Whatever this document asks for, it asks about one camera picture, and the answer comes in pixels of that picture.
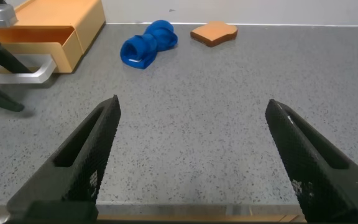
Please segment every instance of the bread slice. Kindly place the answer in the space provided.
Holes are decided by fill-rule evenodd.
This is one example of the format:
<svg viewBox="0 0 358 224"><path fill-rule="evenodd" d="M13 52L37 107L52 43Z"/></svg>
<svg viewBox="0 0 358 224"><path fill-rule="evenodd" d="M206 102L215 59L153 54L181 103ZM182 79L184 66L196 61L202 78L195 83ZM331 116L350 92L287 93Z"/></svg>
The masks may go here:
<svg viewBox="0 0 358 224"><path fill-rule="evenodd" d="M195 28L190 32L190 36L208 47L214 47L225 41L235 39L237 37L237 27L214 21Z"/></svg>

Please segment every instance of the speckled gray countertop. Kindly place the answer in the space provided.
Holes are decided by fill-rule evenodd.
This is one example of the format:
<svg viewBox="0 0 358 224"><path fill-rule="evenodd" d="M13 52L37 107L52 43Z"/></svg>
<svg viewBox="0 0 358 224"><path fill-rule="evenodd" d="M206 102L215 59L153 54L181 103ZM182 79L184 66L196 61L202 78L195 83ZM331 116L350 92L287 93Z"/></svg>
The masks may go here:
<svg viewBox="0 0 358 224"><path fill-rule="evenodd" d="M98 197L104 213L297 205L264 118L271 98L358 164L358 28L240 26L236 40L208 48L190 38L194 26L175 26L177 48L138 70L119 50L144 28L105 26L77 71L53 85L0 86L26 106L0 109L0 206L114 94L122 116Z"/></svg>

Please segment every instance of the metal handle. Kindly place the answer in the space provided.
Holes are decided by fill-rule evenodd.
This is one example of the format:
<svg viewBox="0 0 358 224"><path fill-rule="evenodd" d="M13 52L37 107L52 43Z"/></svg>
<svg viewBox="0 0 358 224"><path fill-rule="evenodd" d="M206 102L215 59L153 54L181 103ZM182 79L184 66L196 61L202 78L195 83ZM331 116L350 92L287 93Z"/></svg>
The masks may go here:
<svg viewBox="0 0 358 224"><path fill-rule="evenodd" d="M43 83L56 68L56 63L49 54L14 54L14 56L26 67L39 67L39 69L34 73L0 73L0 84Z"/></svg>

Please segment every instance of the blue object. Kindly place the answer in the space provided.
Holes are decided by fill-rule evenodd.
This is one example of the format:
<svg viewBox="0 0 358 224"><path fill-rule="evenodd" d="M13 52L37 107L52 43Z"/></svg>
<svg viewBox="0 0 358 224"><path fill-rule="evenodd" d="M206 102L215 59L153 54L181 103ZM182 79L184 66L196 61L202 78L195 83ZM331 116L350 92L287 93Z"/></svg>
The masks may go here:
<svg viewBox="0 0 358 224"><path fill-rule="evenodd" d="M173 26L168 21L155 21L143 35L135 35L121 47L121 60L134 68L147 68L157 56L157 52L169 50L178 42Z"/></svg>

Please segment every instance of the white wall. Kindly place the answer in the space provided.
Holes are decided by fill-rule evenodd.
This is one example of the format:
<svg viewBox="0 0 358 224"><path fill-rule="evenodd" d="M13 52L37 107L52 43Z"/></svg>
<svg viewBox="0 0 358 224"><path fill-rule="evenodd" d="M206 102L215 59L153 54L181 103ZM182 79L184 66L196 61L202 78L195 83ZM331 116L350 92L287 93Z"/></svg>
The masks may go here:
<svg viewBox="0 0 358 224"><path fill-rule="evenodd" d="M18 5L24 0L6 0ZM358 0L102 0L107 23L358 26Z"/></svg>

